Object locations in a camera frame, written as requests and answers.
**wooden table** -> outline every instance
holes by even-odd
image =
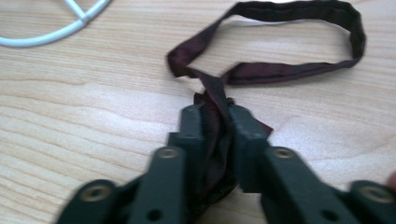
[[[79,1],[88,7],[94,1]],[[287,83],[228,87],[326,183],[384,183],[396,170],[396,2],[350,1],[368,36],[354,68]],[[164,56],[234,1],[117,0],[87,28],[31,49],[0,48],[0,223],[50,223],[72,191],[126,183],[177,130],[198,81],[175,79]],[[63,1],[0,3],[2,36],[45,34],[75,19]],[[219,75],[235,62],[335,63],[347,32],[320,21],[262,25],[235,17],[193,65]],[[235,190],[199,223],[265,223],[259,195]]]

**metal screw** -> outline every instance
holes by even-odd
[[[81,192],[80,199],[84,202],[93,203],[107,198],[111,194],[111,188],[105,185],[89,187]]]
[[[159,152],[159,156],[163,159],[172,159],[178,156],[178,152],[172,148],[165,148]]]
[[[393,203],[395,199],[384,189],[374,186],[365,186],[361,188],[361,194],[377,203]]]
[[[291,150],[285,148],[279,148],[274,151],[274,154],[282,159],[290,159],[294,156],[294,153]]]

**white cable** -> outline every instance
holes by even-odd
[[[111,0],[99,0],[88,11],[84,12],[81,7],[73,0],[64,0],[72,10],[78,15],[78,20],[65,26],[64,28],[47,35],[41,35],[30,38],[10,39],[0,36],[0,45],[13,48],[27,48],[39,46],[54,42],[56,40],[65,38],[88,24],[95,16],[97,16]]]

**black plastic part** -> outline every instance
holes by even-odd
[[[79,189],[63,210],[58,224],[111,223],[118,190],[108,180],[95,180]]]
[[[185,152],[159,148],[137,189],[128,224],[185,223]]]
[[[268,147],[261,159],[265,176],[262,208],[271,224],[358,224],[335,192],[284,147]]]
[[[366,180],[355,181],[350,192],[343,194],[343,199],[361,224],[396,223],[396,193],[386,186]]]
[[[238,183],[244,192],[262,191],[262,182],[258,181],[262,152],[269,147],[268,134],[262,130],[259,122],[242,106],[230,105],[229,112],[233,120],[233,164]]]
[[[200,108],[200,105],[183,108],[180,114],[179,132],[169,133],[167,142],[170,147],[181,147],[186,150],[188,161],[186,183],[188,191],[192,194],[202,188],[201,175],[204,173],[205,153]]]

